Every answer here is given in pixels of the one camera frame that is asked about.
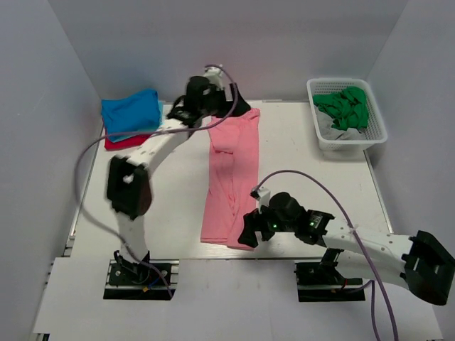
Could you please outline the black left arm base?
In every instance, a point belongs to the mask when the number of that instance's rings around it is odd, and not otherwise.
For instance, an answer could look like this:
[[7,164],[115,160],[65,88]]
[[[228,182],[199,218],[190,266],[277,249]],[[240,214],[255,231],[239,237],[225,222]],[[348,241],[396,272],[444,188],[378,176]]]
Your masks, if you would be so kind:
[[169,301],[178,283],[178,261],[151,262],[149,254],[144,261],[156,268],[126,260],[116,250],[110,260],[104,300],[117,301]]

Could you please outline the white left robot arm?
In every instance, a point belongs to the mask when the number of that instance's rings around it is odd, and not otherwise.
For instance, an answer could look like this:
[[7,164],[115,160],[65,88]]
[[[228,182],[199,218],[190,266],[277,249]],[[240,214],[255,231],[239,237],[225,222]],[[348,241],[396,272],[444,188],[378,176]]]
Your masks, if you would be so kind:
[[185,94],[173,103],[160,127],[138,149],[109,162],[107,199],[119,225],[120,255],[129,261],[125,273],[134,283],[143,283],[150,275],[144,215],[153,201],[151,177],[195,132],[214,129],[250,110],[237,83],[231,82],[229,87],[231,100],[226,99],[220,77],[192,76]]

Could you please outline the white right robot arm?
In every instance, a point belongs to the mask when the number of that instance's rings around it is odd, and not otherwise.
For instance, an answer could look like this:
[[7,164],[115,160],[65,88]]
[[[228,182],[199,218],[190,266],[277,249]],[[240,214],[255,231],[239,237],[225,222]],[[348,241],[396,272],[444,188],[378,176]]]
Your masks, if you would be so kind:
[[351,229],[331,213],[306,210],[286,192],[271,195],[260,190],[253,198],[258,206],[243,217],[241,245],[255,248],[281,232],[326,250],[318,263],[297,264],[300,286],[342,286],[354,278],[380,278],[422,301],[446,305],[454,280],[454,257],[432,234]]

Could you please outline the pink t-shirt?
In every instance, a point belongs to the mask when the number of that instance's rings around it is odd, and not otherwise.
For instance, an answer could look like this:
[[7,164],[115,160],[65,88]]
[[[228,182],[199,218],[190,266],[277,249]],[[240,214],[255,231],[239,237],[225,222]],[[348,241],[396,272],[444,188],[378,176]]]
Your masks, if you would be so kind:
[[252,248],[238,242],[243,217],[256,208],[250,196],[258,184],[260,110],[229,117],[208,130],[209,184],[200,240],[231,249]]

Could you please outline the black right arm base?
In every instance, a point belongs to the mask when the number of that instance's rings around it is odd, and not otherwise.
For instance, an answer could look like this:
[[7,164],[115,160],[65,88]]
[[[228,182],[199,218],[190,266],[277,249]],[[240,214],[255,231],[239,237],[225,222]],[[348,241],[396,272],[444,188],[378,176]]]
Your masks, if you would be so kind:
[[361,278],[346,278],[337,270],[340,249],[328,249],[319,261],[295,263],[297,294],[300,303],[340,303],[365,301]]

